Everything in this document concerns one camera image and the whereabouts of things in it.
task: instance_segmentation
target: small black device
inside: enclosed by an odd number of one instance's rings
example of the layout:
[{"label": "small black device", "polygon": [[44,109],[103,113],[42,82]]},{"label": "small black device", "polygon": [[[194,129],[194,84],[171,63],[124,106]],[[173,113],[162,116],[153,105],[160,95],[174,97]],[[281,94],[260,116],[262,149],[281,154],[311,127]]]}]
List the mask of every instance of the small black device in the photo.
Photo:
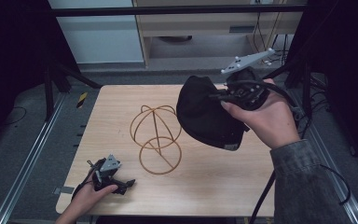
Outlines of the small black device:
[{"label": "small black device", "polygon": [[120,167],[120,161],[117,161],[113,155],[98,160],[93,166],[95,172],[92,176],[92,182],[95,190],[103,189],[109,185],[117,185],[118,188],[112,193],[124,195],[127,188],[132,187],[135,183],[135,179],[127,181],[126,183],[121,182],[113,178],[113,175],[117,172]]},{"label": "small black device", "polygon": [[255,75],[251,68],[233,73],[226,82],[227,89],[211,94],[212,99],[230,102],[244,110],[256,110],[269,97],[269,90],[263,79]]}]

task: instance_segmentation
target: wooden table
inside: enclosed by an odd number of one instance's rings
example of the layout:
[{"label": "wooden table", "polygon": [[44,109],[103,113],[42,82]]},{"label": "wooden table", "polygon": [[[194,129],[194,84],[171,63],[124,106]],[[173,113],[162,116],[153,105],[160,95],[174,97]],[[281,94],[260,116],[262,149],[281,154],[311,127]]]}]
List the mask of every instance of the wooden table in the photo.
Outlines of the wooden table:
[{"label": "wooden table", "polygon": [[[93,215],[134,216],[200,216],[249,217],[272,172],[269,148],[250,131],[243,137],[237,151],[206,146],[182,131],[177,143],[182,149],[178,167],[166,175],[147,172],[139,161],[141,147],[130,134],[132,120],[142,105],[176,107],[180,85],[121,85],[104,86],[89,118],[80,146],[65,181],[66,187],[76,187],[90,166],[113,154],[122,166],[115,174],[121,181],[136,179],[126,194],[111,194],[102,199],[89,213]],[[175,116],[161,115],[172,130],[179,132]],[[160,135],[164,128],[158,127]],[[137,139],[155,137],[152,123],[142,124]],[[165,169],[165,162],[148,149],[143,161],[152,169]],[[162,153],[178,158],[178,149],[164,148]],[[273,217],[273,189],[269,192],[258,215]],[[57,212],[62,213],[71,200],[61,194]]]}]

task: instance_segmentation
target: gray sleeve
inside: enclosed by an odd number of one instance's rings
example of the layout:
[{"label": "gray sleeve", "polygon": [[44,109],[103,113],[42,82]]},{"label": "gray sleeve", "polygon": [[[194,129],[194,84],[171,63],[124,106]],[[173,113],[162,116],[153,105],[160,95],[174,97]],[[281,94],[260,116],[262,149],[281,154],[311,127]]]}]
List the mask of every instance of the gray sleeve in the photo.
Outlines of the gray sleeve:
[{"label": "gray sleeve", "polygon": [[275,223],[351,223],[333,182],[307,140],[270,151],[275,169]]}]

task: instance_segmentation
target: black cloth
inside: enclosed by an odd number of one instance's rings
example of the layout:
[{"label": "black cloth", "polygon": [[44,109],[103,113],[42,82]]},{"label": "black cloth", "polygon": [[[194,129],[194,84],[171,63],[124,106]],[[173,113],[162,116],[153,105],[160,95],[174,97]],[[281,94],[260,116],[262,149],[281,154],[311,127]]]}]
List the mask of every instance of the black cloth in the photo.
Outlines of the black cloth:
[{"label": "black cloth", "polygon": [[185,132],[201,143],[237,150],[249,128],[211,99],[218,92],[208,77],[190,77],[179,93],[177,118]]}]

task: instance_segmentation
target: right hand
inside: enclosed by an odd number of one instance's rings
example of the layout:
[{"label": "right hand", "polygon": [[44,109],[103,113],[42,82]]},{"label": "right hand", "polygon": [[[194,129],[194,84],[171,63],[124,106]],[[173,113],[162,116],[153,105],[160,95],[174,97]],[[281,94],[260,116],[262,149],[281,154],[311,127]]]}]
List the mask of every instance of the right hand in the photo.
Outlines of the right hand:
[{"label": "right hand", "polygon": [[[265,82],[274,84],[272,79]],[[292,112],[284,99],[272,91],[257,110],[243,110],[237,105],[222,102],[222,107],[234,118],[255,131],[264,144],[274,149],[300,140]]]},{"label": "right hand", "polygon": [[76,194],[75,198],[59,216],[55,224],[73,224],[76,220],[85,215],[104,196],[117,189],[117,185],[110,185],[98,191],[94,190],[92,175],[89,176],[87,184]]}]

